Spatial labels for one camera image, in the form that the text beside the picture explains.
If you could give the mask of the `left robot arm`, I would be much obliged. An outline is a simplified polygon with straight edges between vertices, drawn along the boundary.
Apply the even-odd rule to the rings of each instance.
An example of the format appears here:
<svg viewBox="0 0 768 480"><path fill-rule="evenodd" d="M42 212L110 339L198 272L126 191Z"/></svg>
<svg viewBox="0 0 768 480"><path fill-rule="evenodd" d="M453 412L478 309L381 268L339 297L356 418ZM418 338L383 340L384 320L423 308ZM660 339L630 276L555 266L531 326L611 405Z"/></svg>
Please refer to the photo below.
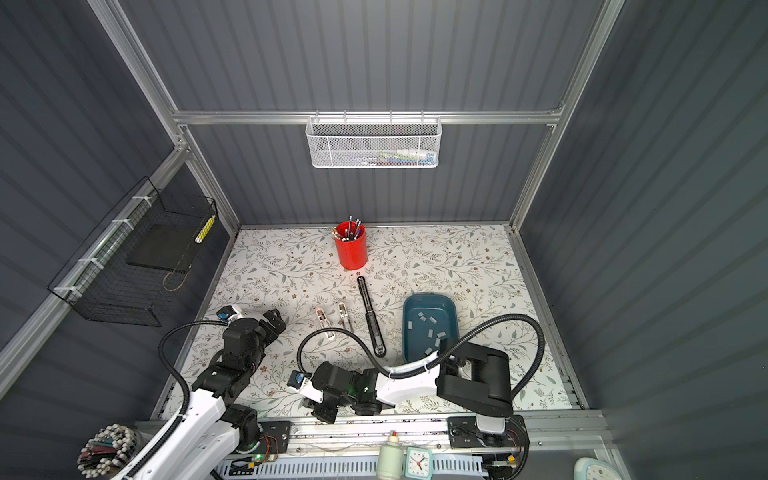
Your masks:
<svg viewBox="0 0 768 480"><path fill-rule="evenodd" d="M165 355L177 332L197 326L222 326L223 349L193 383L188 383ZM256 446L262 433L255 409L236 402L250 384L265 351L286 329L277 309L252 317L190 322L161 338L157 351L162 365L182 390L173 417L128 461L117 479L216 478L215 468L237 448Z"/></svg>

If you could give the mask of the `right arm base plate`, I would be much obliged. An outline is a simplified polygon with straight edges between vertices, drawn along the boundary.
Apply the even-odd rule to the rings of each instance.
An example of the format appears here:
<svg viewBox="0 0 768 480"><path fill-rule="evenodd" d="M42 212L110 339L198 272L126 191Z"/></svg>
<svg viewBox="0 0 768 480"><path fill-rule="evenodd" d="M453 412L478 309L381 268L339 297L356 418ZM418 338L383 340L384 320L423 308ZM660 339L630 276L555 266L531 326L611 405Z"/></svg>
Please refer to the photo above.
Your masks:
<svg viewBox="0 0 768 480"><path fill-rule="evenodd" d="M454 449L527 448L530 438L520 415L505 418L452 416L447 419L450 446Z"/></svg>

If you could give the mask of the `black stapler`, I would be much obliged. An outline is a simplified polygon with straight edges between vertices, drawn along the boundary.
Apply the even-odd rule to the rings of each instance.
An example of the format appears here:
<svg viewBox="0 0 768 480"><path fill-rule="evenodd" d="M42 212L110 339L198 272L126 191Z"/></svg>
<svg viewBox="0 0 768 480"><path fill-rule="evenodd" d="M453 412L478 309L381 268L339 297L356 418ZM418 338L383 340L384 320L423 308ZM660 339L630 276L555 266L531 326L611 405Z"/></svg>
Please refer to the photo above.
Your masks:
<svg viewBox="0 0 768 480"><path fill-rule="evenodd" d="M387 349L384 343L381 328L378 323L376 313L373 308L371 297L368 291L366 280L363 276L357 278L357 285L365 309L365 319L368 326L368 331L371 339L371 343L374 350L374 355L377 358L384 358L387 353Z"/></svg>

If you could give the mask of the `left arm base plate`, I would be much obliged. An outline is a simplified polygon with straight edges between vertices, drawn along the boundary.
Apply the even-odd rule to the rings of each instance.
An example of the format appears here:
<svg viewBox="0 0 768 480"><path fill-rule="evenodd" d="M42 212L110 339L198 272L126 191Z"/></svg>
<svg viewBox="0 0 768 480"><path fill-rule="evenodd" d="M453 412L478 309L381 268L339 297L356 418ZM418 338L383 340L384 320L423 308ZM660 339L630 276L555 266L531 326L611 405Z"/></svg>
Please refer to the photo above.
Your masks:
<svg viewBox="0 0 768 480"><path fill-rule="evenodd" d="M282 455L288 450L293 424L287 420L260 421L260 434L251 444L241 444L228 455Z"/></svg>

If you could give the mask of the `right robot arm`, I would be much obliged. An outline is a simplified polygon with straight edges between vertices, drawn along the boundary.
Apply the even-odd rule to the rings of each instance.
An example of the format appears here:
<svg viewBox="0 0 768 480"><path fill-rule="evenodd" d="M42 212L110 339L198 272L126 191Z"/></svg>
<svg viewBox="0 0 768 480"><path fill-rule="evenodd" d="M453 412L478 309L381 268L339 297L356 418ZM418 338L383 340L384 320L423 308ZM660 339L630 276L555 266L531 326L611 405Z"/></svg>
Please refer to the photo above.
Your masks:
<svg viewBox="0 0 768 480"><path fill-rule="evenodd" d="M480 432L504 434L506 419L514 413L509 356L466 343L431 367L429 362L437 358L432 352L385 373L375 368L359 373L324 362L311 374L292 371L287 386L304 398L316 419L328 424L342 407L358 416L376 416L412 398L436 396L475 413Z"/></svg>

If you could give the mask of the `teal plastic tray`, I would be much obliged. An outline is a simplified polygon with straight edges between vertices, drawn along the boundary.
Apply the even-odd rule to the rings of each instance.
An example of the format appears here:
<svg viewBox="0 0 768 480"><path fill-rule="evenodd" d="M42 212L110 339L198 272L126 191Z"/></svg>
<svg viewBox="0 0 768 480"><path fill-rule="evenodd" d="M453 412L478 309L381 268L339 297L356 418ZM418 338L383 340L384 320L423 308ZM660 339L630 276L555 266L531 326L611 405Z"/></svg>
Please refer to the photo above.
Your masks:
<svg viewBox="0 0 768 480"><path fill-rule="evenodd" d="M406 363L420 360L437 351L442 340L457 339L457 311L449 297L417 293L405 300L402 345Z"/></svg>

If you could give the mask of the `pink eraser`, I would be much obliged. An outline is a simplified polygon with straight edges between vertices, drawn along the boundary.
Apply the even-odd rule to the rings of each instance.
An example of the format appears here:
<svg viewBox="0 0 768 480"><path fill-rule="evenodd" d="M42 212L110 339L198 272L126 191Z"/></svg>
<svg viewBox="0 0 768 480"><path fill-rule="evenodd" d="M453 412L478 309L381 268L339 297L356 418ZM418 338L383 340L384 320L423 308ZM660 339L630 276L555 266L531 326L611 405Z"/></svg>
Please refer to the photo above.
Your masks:
<svg viewBox="0 0 768 480"><path fill-rule="evenodd" d="M322 308L316 308L315 309L315 313L316 313L316 316L317 316L317 320L318 320L318 322L320 324L320 327L322 329L330 328L331 327L331 324L330 324L330 322L329 322L329 320L327 318L327 315L326 315L326 313L324 312L324 310ZM334 332L326 332L325 335L326 335L326 338L328 340L333 340L335 338L335 333Z"/></svg>

